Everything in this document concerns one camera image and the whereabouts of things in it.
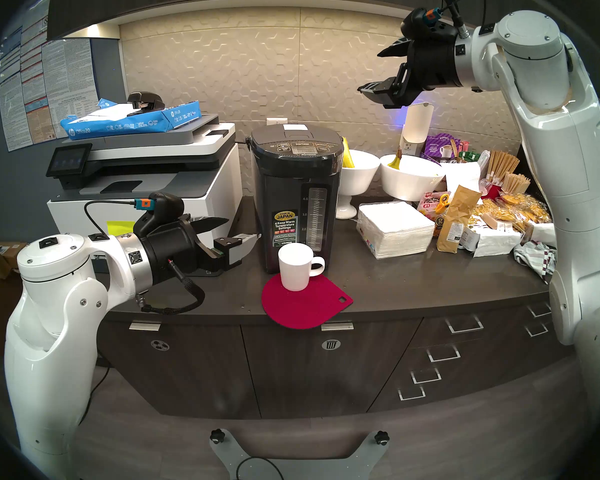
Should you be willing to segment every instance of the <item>yellow sticky note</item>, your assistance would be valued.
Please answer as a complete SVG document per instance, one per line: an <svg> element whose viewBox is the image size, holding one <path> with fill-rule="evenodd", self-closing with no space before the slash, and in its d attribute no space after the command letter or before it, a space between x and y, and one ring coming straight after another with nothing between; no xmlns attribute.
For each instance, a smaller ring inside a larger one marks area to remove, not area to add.
<svg viewBox="0 0 600 480"><path fill-rule="evenodd" d="M107 232L110 236L121 236L134 231L135 221L107 221Z"/></svg>

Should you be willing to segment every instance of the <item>poster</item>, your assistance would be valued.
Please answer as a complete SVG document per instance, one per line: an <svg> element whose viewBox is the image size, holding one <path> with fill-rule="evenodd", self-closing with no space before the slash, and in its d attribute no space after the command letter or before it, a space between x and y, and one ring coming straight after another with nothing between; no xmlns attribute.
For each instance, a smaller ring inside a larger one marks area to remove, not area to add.
<svg viewBox="0 0 600 480"><path fill-rule="evenodd" d="M0 115L9 151L67 137L60 120L97 110L88 38L47 41L50 0L32 0L0 45Z"/></svg>
<svg viewBox="0 0 600 480"><path fill-rule="evenodd" d="M84 117L98 108L90 42L88 39L48 42L42 47L42 64L53 130L57 137L67 137L60 120L68 115Z"/></svg>

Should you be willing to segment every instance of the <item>printer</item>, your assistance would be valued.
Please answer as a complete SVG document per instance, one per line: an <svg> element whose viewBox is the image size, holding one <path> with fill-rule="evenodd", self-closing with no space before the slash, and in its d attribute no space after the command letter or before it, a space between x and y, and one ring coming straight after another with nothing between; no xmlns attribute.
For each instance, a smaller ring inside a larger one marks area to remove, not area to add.
<svg viewBox="0 0 600 480"><path fill-rule="evenodd" d="M46 173L62 191L47 202L58 230L97 233L84 212L89 201L146 198L153 191L176 195L184 213L217 216L228 222L199 235L205 246L228 236L243 195L235 124L206 114L168 132L65 139ZM107 231L113 222L135 222L144 211L97 203L89 214Z"/></svg>

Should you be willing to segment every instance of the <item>brown paper bag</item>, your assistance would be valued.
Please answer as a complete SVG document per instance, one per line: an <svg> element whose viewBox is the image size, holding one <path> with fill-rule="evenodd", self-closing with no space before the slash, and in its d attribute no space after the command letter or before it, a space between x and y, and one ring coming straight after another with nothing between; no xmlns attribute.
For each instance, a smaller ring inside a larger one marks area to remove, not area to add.
<svg viewBox="0 0 600 480"><path fill-rule="evenodd" d="M446 253L457 253L460 237L469 223L471 213L480 199L481 194L462 185L453 195L453 200L446 210L445 223L442 225L440 236L437 238L437 250Z"/></svg>

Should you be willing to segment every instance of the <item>dark countertop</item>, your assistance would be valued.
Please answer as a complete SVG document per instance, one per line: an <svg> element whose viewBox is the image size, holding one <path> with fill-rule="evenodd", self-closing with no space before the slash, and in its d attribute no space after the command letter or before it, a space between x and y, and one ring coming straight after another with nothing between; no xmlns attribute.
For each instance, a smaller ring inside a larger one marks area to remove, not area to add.
<svg viewBox="0 0 600 480"><path fill-rule="evenodd" d="M253 198L245 196L231 235L254 231ZM206 292L205 302L195 311L153 315L140 312L135 301L128 301L112 310L107 320L222 325L269 322L260 295L272 275L262 267L261 240L242 265L218 277L193 279ZM378 260L353 220L336 220L331 262L325 274L354 300L334 321L442 316L548 299L548 286L530 268L516 263L511 254L473 258L462 249L457 254L441 253L434 240L424 253ZM98 277L105 280L108 276ZM145 298L155 307L192 302L174 278L152 287Z"/></svg>

